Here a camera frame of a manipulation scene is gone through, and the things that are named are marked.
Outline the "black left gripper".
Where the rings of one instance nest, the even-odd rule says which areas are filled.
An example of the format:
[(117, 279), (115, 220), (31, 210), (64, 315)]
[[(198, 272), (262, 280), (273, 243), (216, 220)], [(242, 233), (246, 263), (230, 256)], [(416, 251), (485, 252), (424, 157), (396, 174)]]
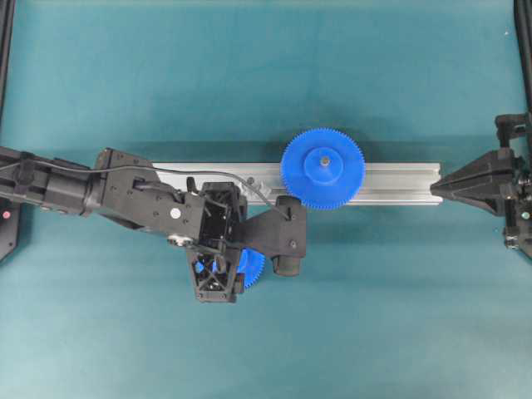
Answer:
[(247, 215), (247, 200), (232, 182), (204, 183), (199, 197), (204, 201), (199, 239), (186, 247), (195, 298), (235, 303), (244, 291), (244, 274), (238, 271), (243, 249), (234, 233)]

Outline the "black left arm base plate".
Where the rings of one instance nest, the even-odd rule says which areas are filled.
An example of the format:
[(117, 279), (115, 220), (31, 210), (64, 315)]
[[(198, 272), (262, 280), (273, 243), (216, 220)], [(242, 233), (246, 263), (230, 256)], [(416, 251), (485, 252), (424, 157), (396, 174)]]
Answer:
[(20, 223), (20, 204), (1, 199), (0, 256), (5, 260), (17, 247)]

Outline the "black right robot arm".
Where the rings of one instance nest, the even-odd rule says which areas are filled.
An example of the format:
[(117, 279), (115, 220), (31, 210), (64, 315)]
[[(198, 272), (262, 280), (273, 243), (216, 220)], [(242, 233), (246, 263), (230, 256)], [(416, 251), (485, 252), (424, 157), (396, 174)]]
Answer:
[(531, 166), (510, 148), (513, 139), (531, 143), (531, 114), (495, 118), (500, 148), (483, 154), (432, 184), (432, 195), (483, 209), (505, 219), (505, 247), (531, 256)]

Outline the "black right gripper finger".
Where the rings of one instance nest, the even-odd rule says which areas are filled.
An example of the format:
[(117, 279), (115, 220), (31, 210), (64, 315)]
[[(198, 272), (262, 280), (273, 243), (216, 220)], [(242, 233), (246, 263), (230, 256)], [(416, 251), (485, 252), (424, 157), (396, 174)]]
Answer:
[(502, 185), (513, 179), (515, 153), (510, 148), (488, 151), (459, 170), (431, 185), (431, 192), (457, 192), (460, 189)]
[(482, 209), (494, 216), (505, 215), (505, 201), (499, 195), (493, 198), (485, 195), (475, 197), (473, 194), (468, 194), (467, 192), (461, 193), (444, 189), (432, 189), (431, 194), (439, 196), (444, 200), (456, 201)]

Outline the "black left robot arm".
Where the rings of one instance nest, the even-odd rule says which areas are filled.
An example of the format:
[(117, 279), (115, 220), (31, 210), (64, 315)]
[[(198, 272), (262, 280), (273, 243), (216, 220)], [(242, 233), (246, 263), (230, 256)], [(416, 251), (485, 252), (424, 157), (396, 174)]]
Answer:
[(1, 149), (1, 196), (59, 214), (98, 214), (127, 229), (157, 234), (185, 249), (196, 298), (233, 303), (244, 291), (242, 250), (229, 243), (247, 202), (232, 182), (183, 189), (161, 181), (153, 164), (105, 149), (91, 169), (64, 160)]

